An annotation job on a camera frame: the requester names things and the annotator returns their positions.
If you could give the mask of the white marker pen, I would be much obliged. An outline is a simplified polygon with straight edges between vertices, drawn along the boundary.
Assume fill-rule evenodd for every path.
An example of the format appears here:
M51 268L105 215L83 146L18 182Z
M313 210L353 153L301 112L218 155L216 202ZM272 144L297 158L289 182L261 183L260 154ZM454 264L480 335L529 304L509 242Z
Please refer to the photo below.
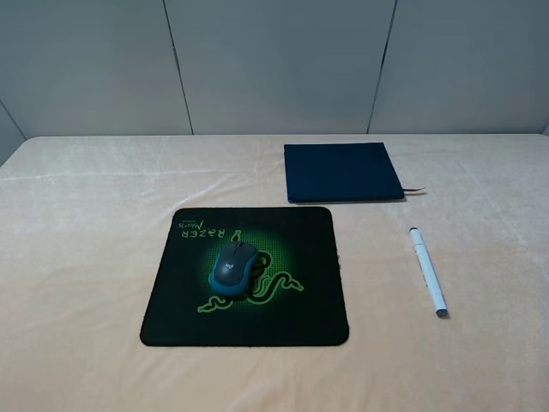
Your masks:
M434 306L435 313L438 318L447 318L449 316L442 289L440 288L437 274L434 269L429 252L426 248L424 239L416 227L411 227L409 233L412 238L413 248L419 262L422 275L425 280L425 285L431 296L431 301Z

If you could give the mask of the blue and grey computer mouse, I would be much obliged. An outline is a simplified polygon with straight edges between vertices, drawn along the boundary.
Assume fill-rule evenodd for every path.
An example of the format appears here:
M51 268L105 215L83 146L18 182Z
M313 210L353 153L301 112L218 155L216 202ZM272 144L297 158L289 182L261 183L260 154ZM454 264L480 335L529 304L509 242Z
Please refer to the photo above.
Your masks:
M221 296L240 296L248 288L250 272L258 257L255 246L243 241L224 245L209 276L213 291Z

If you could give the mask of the black green snake mouse pad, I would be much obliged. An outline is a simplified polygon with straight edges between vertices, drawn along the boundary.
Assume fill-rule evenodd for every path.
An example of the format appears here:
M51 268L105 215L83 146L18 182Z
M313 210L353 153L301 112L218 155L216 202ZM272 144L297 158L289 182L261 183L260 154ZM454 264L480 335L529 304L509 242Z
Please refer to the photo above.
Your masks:
M190 208L173 215L142 343L321 347L348 336L328 209Z

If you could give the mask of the dark blue notebook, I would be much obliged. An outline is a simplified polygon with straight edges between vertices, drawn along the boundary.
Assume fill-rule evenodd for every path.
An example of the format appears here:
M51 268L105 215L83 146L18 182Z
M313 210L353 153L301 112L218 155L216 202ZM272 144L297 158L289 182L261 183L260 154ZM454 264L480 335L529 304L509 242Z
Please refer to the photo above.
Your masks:
M401 201L406 193L382 142L286 144L289 203Z

